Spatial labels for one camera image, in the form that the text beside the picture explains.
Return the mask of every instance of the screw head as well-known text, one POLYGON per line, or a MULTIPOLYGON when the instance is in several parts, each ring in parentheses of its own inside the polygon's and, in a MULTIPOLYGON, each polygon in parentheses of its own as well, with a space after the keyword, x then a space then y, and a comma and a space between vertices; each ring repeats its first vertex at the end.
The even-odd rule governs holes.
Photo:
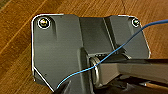
POLYGON ((47 18, 40 18, 38 25, 42 29, 47 29, 50 26, 50 21, 47 18))
POLYGON ((133 20, 132 20, 132 25, 133 25, 134 27, 138 27, 138 26, 140 25, 140 21, 139 21, 138 19, 133 19, 133 20))

